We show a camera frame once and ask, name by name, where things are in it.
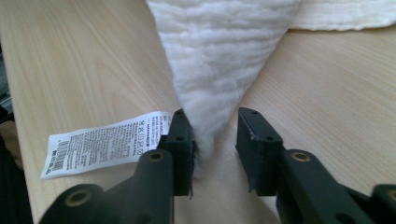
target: wood grain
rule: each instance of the wood grain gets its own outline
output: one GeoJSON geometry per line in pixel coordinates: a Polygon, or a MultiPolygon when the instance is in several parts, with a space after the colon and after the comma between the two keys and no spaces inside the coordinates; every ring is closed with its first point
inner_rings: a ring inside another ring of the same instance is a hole
{"type": "MultiPolygon", "coordinates": [[[[134,164],[40,180],[48,137],[179,108],[143,0],[0,1],[0,38],[34,220],[78,183],[112,187],[134,164]]],[[[290,31],[241,105],[261,111],[287,148],[313,152],[342,184],[396,183],[396,27],[290,31]]],[[[176,223],[277,223],[274,198],[248,194],[236,113],[176,223]]]]}

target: screw hole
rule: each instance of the screw hole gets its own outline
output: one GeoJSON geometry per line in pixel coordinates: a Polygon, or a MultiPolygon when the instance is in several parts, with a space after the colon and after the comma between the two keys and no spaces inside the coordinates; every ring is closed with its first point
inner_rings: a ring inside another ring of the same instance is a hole
{"type": "Polygon", "coordinates": [[[151,155],[149,155],[148,159],[150,161],[160,161],[163,159],[163,154],[159,153],[159,152],[155,152],[155,153],[152,153],[151,155]]]}
{"type": "Polygon", "coordinates": [[[388,195],[393,201],[396,202],[396,189],[388,190],[388,195]]]}
{"type": "Polygon", "coordinates": [[[69,194],[69,196],[67,196],[67,198],[64,201],[64,203],[68,207],[76,207],[76,206],[84,204],[91,197],[92,197],[92,193],[89,190],[87,190],[87,189],[78,189],[78,190],[72,192],[71,194],[69,194]]]}
{"type": "Polygon", "coordinates": [[[350,217],[347,214],[344,213],[337,213],[335,214],[335,218],[338,220],[338,222],[343,223],[343,224],[355,224],[355,220],[350,217]]]}
{"type": "Polygon", "coordinates": [[[311,158],[303,152],[294,152],[291,156],[297,161],[311,161],[311,158]]]}
{"type": "Polygon", "coordinates": [[[178,136],[178,137],[176,138],[176,140],[177,140],[178,142],[184,141],[184,137],[178,136]]]}

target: metal rivet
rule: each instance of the metal rivet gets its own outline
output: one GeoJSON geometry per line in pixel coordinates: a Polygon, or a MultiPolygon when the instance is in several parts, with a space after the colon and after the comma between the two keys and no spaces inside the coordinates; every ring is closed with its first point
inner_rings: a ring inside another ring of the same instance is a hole
{"type": "Polygon", "coordinates": [[[393,201],[396,202],[396,189],[388,190],[388,195],[393,201]]]}
{"type": "Polygon", "coordinates": [[[67,196],[64,204],[69,207],[76,207],[84,204],[92,197],[92,193],[88,189],[78,189],[67,196]]]}
{"type": "Polygon", "coordinates": [[[163,159],[163,153],[154,152],[148,156],[149,161],[161,161],[163,159]]]}
{"type": "Polygon", "coordinates": [[[303,152],[294,152],[291,156],[297,161],[311,161],[311,158],[303,152]]]}

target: folded cloth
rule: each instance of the folded cloth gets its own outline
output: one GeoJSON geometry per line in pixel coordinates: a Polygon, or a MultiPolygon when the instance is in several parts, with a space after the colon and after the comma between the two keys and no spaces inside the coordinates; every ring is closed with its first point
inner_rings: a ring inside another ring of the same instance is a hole
{"type": "Polygon", "coordinates": [[[396,18],[396,0],[147,2],[199,148],[195,176],[203,174],[215,137],[289,28],[359,30],[396,18]]]}
{"type": "Polygon", "coordinates": [[[395,0],[304,0],[290,29],[345,31],[395,23],[395,0]]]}

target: care label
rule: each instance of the care label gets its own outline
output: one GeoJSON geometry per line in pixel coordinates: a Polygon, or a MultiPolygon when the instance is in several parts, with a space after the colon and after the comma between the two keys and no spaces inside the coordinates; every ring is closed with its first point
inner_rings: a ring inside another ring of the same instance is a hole
{"type": "Polygon", "coordinates": [[[138,161],[157,148],[161,135],[168,134],[172,116],[157,111],[104,127],[51,135],[41,179],[138,161]]]}

